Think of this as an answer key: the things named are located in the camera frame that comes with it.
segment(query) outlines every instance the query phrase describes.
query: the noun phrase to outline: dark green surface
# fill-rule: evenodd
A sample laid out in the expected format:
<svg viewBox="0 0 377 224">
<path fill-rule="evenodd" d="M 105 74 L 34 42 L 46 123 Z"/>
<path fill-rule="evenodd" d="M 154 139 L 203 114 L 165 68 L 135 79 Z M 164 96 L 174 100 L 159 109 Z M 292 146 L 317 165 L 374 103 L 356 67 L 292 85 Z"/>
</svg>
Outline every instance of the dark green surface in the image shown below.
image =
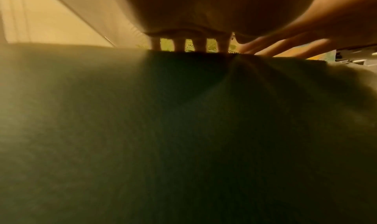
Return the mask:
<svg viewBox="0 0 377 224">
<path fill-rule="evenodd" d="M 377 223 L 370 71 L 74 46 L 0 58 L 1 223 Z"/>
</svg>

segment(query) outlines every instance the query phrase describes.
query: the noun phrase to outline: black object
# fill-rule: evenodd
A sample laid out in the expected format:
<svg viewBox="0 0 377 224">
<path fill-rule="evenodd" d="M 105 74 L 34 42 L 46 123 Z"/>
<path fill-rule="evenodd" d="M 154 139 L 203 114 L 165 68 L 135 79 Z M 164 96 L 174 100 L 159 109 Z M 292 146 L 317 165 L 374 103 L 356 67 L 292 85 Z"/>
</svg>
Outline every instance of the black object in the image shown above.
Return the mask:
<svg viewBox="0 0 377 224">
<path fill-rule="evenodd" d="M 376 74 L 248 55 L 0 48 L 0 219 L 376 223 Z"/>
</svg>

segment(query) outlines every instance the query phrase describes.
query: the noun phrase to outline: green fabric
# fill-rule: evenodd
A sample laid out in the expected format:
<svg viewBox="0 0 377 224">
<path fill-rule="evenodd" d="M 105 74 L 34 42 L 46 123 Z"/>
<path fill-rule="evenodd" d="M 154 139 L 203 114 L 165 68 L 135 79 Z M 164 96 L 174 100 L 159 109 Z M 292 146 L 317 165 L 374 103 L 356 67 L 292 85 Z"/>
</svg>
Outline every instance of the green fabric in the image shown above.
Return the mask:
<svg viewBox="0 0 377 224">
<path fill-rule="evenodd" d="M 376 223 L 375 73 L 0 48 L 2 223 Z"/>
</svg>

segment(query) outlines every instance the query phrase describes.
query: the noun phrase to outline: hand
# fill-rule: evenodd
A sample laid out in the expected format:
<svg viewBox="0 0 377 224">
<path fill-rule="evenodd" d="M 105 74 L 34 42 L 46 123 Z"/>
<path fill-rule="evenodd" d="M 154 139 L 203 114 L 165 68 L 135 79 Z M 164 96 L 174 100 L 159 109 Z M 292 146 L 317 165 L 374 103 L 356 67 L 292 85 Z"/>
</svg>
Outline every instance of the hand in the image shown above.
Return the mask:
<svg viewBox="0 0 377 224">
<path fill-rule="evenodd" d="M 311 43 L 294 57 L 310 58 L 335 49 L 377 44 L 377 0 L 314 0 L 298 19 L 241 45 L 241 53 L 275 56 Z"/>
<path fill-rule="evenodd" d="M 249 42 L 300 16 L 313 0 L 118 0 L 128 19 L 160 50 L 160 38 L 172 39 L 176 51 L 192 39 L 205 51 L 207 38 L 227 52 L 232 33 Z"/>
</svg>

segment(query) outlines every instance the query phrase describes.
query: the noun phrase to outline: beige wall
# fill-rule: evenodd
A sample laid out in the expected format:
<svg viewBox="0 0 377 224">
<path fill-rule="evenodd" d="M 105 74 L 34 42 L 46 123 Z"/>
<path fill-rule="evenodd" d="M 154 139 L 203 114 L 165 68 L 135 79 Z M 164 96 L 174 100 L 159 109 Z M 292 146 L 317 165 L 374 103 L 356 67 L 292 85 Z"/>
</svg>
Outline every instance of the beige wall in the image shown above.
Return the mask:
<svg viewBox="0 0 377 224">
<path fill-rule="evenodd" d="M 57 0 L 0 0 L 9 43 L 112 46 Z"/>
</svg>

